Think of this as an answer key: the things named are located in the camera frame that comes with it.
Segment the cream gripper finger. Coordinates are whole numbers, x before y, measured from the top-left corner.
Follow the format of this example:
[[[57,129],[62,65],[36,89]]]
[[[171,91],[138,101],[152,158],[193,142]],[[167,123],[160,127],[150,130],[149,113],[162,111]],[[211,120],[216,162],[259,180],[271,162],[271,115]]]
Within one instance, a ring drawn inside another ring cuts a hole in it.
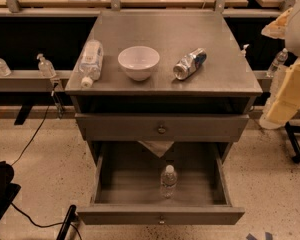
[[[259,124],[265,129],[277,129],[300,109],[300,59],[290,67],[279,68],[272,80],[270,93]]]

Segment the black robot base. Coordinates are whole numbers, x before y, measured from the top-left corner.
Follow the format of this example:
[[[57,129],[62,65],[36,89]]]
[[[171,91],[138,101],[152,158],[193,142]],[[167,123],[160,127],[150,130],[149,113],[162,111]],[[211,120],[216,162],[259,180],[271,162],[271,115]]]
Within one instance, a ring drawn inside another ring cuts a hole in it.
[[[19,193],[21,186],[12,182],[14,169],[5,161],[0,162],[0,220]]]

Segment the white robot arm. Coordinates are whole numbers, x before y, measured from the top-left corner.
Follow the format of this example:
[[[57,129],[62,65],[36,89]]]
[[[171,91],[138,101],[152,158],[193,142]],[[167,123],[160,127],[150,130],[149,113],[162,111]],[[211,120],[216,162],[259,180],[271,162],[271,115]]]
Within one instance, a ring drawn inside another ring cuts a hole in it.
[[[285,41],[285,48],[297,57],[289,67],[280,66],[274,73],[259,124],[265,129],[283,127],[300,109],[300,0],[267,25],[262,34]]]

